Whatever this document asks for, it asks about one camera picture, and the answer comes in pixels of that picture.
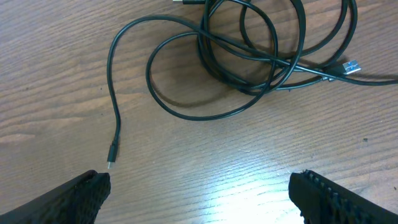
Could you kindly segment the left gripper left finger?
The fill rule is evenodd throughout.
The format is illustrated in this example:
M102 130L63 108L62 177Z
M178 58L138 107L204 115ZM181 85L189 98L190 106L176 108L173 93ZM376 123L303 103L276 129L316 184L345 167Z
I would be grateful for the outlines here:
M1 223L93 224L111 193L108 173L89 170L1 215Z

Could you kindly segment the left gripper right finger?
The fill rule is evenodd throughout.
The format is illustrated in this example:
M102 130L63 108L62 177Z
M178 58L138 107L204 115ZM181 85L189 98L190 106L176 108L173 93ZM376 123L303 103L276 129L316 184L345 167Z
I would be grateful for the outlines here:
M304 224L397 223L397 214L312 170L290 175L289 198Z

